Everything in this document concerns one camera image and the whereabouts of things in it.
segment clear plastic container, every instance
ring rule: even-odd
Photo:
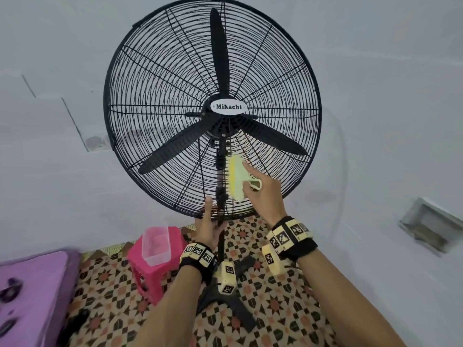
[[[151,267],[170,261],[169,228],[150,227],[142,237],[142,257]]]

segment plastic stool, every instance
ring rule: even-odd
[[[180,229],[169,227],[169,240],[171,249],[170,261],[151,267],[142,257],[142,238],[136,240],[129,250],[127,259],[132,268],[138,292],[151,304],[156,305],[164,296],[161,280],[163,275],[170,270],[177,270],[180,256],[187,242],[183,238]]]

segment black fan blade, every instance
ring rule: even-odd
[[[240,125],[241,130],[244,133],[251,135],[253,138],[258,139],[267,145],[275,147],[281,151],[298,154],[300,156],[307,155],[307,151],[304,147],[274,128],[270,128],[268,125],[248,118],[240,121]]]
[[[230,64],[228,63],[227,37],[222,27],[220,15],[215,8],[211,9],[211,45],[218,90],[222,98],[226,98],[230,92]]]
[[[218,114],[210,117],[204,117],[199,122],[183,129],[180,133],[167,140],[165,144],[154,151],[151,156],[142,163],[138,172],[140,174],[152,172],[165,162],[171,160],[193,142],[198,140],[203,134],[212,128],[212,126],[217,123],[220,118],[221,117]]]

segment purple object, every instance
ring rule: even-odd
[[[0,306],[0,324],[18,318],[0,347],[55,347],[74,296],[80,255],[74,250],[39,255],[0,267],[0,287],[11,277],[23,281],[20,294]]]

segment wrist strap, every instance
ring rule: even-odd
[[[292,261],[318,247],[312,237],[313,233],[301,221],[291,216],[281,219],[267,234],[267,239],[279,257],[289,258]]]
[[[209,246],[201,242],[194,242],[185,247],[180,257],[178,270],[183,266],[192,266],[201,273],[202,281],[209,285],[212,275],[217,268],[218,258],[212,253]]]

